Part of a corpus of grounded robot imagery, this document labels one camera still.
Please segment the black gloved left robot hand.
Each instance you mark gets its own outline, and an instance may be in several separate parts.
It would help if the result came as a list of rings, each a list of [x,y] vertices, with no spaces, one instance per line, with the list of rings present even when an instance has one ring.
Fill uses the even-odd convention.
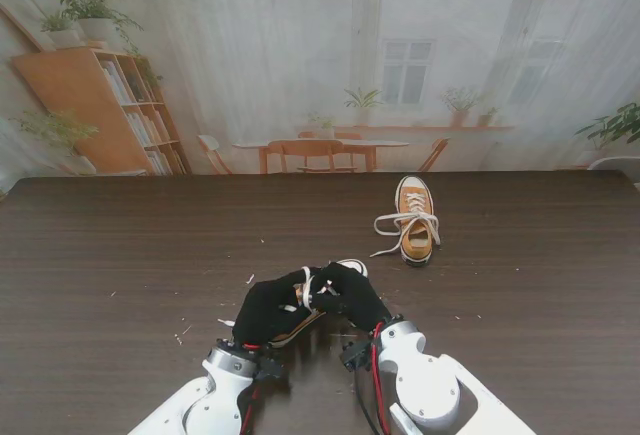
[[[295,288],[317,272],[303,267],[250,288],[232,328],[234,344],[242,348],[283,346],[321,316],[298,303]]]

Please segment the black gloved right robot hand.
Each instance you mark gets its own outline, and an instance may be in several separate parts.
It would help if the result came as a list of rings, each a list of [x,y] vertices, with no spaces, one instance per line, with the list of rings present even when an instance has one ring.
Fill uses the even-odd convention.
[[[372,332],[392,316],[368,278],[366,265],[357,259],[331,262],[313,277],[310,306],[345,317],[356,328]]]

